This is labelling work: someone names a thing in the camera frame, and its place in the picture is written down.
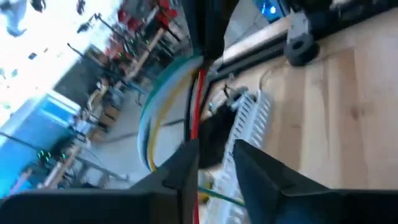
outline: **yellow wire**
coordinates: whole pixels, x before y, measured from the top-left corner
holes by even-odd
[[[166,102],[163,104],[159,112],[157,113],[157,119],[155,122],[155,126],[151,131],[151,134],[149,135],[148,139],[148,160],[149,160],[149,167],[151,171],[156,170],[155,162],[154,162],[154,151],[155,151],[155,145],[156,145],[156,139],[157,135],[160,129],[160,123],[162,120],[165,119],[167,112],[171,109],[176,97],[178,97],[178,94],[184,90],[184,87],[189,86],[190,81],[192,77],[198,72],[197,69],[194,71],[190,72],[190,75],[185,76],[180,83],[177,84],[177,86],[171,91],[169,97],[166,99]]]

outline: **green wire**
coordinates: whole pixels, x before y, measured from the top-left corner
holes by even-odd
[[[203,187],[198,187],[198,192],[202,192],[202,193],[205,193],[205,194],[209,195],[210,197],[223,199],[223,200],[225,200],[227,202],[231,202],[231,203],[233,203],[233,204],[235,204],[237,206],[244,207],[244,203],[243,202],[240,202],[240,201],[238,201],[236,199],[227,197],[225,195],[219,194],[217,192],[214,192],[212,190],[209,190],[209,189],[206,189],[206,188],[203,188]]]

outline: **workbench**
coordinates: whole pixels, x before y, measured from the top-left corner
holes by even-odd
[[[235,44],[223,60],[286,30],[288,20]],[[319,41],[318,58],[305,67],[280,57],[228,82],[254,92],[261,81],[274,98],[262,150],[327,187],[398,189],[397,21],[392,9]]]

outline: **red wire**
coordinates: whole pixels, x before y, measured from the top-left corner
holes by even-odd
[[[193,109],[193,121],[191,130],[191,139],[198,138],[199,123],[200,123],[200,100],[201,100],[201,90],[203,89],[203,84],[205,82],[206,70],[199,71],[199,81],[197,87],[197,95],[195,98],[195,107]],[[193,224],[199,224],[199,206],[198,206],[198,195],[195,197],[195,208],[193,210]]]

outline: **wooden table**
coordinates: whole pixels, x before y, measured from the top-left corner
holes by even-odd
[[[281,32],[281,24],[266,29]],[[275,105],[262,150],[331,188],[398,189],[398,9],[319,44],[319,57],[306,67],[281,57],[230,84],[256,91],[266,74],[262,89]],[[247,47],[234,49],[230,55]]]

